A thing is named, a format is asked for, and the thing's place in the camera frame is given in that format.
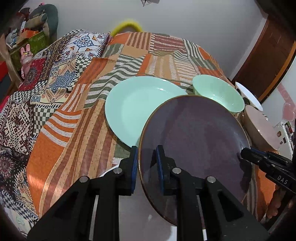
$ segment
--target pink heart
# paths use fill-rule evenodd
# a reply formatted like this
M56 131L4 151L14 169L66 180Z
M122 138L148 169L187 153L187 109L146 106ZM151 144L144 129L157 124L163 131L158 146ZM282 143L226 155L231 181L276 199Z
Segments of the pink heart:
M295 106L292 106L289 103L284 103L283 106L283 116L282 118L286 121L293 122L295 120L295 113L294 113Z

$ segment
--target screw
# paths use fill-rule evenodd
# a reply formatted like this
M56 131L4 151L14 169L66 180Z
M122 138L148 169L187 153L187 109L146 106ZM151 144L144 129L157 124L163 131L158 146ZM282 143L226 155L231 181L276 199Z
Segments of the screw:
M120 173L122 173L122 169L121 169L120 167L117 167L117 168L114 168L114 169L113 169L113 172L114 172L115 174L120 174Z
M209 183L214 183L214 182L216 181L216 178L214 178L214 177L212 177L212 176L209 176L209 177L207 177L207 181L208 181Z
M87 178L87 176L82 176L81 178L79 178L79 181L80 181L81 183L85 183L85 182L88 181L88 178Z
M175 174L180 174L181 171L182 170L180 168L178 168L178 167L175 167L175 168L172 169L172 172L175 173Z

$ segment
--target rabbit figurine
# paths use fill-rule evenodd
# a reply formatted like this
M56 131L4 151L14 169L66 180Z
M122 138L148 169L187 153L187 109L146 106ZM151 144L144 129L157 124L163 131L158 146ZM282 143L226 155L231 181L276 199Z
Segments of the rabbit figurine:
M24 48L21 48L20 53L22 55L20 58L20 62L22 64L21 73L22 73L22 78L25 79L25 76L28 74L30 66L33 61L33 54L30 51L30 45L29 44L26 45L26 51Z

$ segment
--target bed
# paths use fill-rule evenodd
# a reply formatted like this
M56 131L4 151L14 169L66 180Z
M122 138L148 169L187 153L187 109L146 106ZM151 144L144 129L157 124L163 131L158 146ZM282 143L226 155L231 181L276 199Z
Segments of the bed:
M0 117L0 202L24 234L83 175L95 178L129 156L108 127L104 103L120 81L149 75L189 94L192 78L231 84L200 46L154 33L75 30L34 57L24 84ZM244 200L256 216L256 180Z

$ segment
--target green box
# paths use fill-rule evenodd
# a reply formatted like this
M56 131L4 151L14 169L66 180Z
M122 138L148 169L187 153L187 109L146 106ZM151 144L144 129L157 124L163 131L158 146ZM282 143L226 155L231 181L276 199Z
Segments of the green box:
M20 49L22 47L26 49L27 44L30 44L30 50L33 53L33 55L35 55L41 50L48 47L49 41L48 41L48 38L45 36L44 32L41 31L40 33L35 34L29 39L24 39L16 47L12 48L10 50L11 51L10 57L17 71L20 71L22 68L22 65L20 63L20 57L21 57Z

